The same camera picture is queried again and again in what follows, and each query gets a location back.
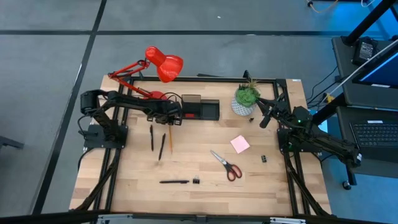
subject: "laptop screen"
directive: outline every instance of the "laptop screen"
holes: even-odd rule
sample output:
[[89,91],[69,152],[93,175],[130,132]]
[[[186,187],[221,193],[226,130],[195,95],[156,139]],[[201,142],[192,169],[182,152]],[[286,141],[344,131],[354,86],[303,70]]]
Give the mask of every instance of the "laptop screen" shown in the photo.
[[398,52],[358,81],[375,86],[398,86]]

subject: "laptop keyboard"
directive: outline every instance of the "laptop keyboard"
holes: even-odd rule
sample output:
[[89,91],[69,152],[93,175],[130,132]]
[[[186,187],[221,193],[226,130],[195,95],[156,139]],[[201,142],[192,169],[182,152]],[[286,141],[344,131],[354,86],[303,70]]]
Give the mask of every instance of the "laptop keyboard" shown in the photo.
[[398,124],[350,123],[359,146],[398,147]]

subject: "pencil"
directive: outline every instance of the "pencil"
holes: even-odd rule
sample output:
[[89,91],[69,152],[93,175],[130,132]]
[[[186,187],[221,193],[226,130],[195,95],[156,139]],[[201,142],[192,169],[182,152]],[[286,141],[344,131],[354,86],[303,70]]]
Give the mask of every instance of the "pencil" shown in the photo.
[[170,144],[170,152],[173,154],[172,126],[171,125],[169,125],[169,144]]

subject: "monitor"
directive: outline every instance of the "monitor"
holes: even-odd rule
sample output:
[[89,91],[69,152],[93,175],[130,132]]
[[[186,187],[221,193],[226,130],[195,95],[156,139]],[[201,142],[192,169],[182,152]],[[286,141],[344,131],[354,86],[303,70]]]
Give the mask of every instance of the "monitor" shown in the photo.
[[354,83],[384,88],[398,88],[398,45],[369,63],[353,79]]

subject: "green plant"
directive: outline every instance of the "green plant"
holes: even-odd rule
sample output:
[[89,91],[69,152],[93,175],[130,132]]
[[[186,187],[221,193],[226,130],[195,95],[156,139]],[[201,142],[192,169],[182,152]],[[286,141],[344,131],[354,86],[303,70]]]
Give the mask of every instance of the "green plant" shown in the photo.
[[256,102],[256,99],[260,97],[257,86],[257,80],[251,80],[248,83],[239,85],[236,91],[236,101],[245,107],[252,106]]

